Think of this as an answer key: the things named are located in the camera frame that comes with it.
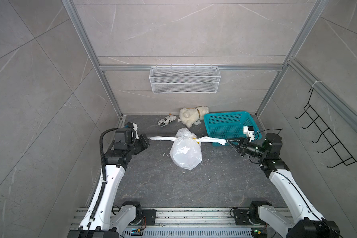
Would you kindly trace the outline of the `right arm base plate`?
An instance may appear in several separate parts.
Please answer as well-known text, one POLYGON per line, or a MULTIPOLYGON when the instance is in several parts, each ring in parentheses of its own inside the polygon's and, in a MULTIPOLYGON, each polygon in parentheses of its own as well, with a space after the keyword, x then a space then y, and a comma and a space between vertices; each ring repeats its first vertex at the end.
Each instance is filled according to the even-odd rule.
POLYGON ((266 222, 258 218, 256 215, 250 215, 249 209, 239 209, 232 208, 230 210, 230 215, 235 221, 235 225, 237 226, 266 226, 268 225, 266 222))

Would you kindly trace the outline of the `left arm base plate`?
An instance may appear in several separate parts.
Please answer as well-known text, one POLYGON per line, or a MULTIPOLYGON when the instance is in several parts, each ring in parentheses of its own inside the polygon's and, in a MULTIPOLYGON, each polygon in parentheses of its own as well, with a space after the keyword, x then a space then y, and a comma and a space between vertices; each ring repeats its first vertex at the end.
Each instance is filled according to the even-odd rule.
POLYGON ((130 223, 131 226, 154 226, 156 220, 156 209, 142 209, 140 216, 136 216, 136 220, 130 223))

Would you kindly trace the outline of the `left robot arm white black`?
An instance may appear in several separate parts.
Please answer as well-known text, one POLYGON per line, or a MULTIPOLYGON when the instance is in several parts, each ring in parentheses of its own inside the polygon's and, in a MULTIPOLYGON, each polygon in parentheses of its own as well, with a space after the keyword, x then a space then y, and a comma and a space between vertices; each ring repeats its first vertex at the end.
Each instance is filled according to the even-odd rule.
POLYGON ((101 176, 92 201, 78 229, 68 232, 69 238, 120 238, 126 227, 145 222, 140 202, 125 202, 113 214, 113 203, 120 182, 134 155, 150 144, 145 134, 138 135, 137 124, 104 131, 99 139, 101 176))

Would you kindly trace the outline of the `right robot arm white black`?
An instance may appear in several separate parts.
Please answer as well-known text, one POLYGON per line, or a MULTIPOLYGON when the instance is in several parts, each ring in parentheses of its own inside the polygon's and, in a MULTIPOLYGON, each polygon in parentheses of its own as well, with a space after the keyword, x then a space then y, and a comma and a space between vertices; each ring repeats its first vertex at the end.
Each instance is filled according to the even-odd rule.
POLYGON ((296 184, 289 167, 280 157, 283 143, 279 134, 268 133, 261 145, 243 137, 228 139, 227 143, 241 156, 250 155, 258 159, 261 170, 275 185, 293 218, 289 220, 268 202, 253 201, 249 211, 249 219, 253 224, 264 222, 283 238, 341 236, 337 224, 326 220, 296 184))

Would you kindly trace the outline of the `white printed plastic bag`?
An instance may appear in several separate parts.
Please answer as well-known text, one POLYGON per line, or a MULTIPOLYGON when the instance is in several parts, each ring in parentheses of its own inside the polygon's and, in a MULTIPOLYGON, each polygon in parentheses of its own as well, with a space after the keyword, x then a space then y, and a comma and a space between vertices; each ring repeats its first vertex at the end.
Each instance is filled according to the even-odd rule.
POLYGON ((175 137, 154 136, 151 141, 172 141, 170 158, 182 169, 192 170, 202 162, 201 144, 219 143, 225 145, 227 141, 220 138, 208 136, 197 138, 189 129, 183 128, 177 131, 175 137))

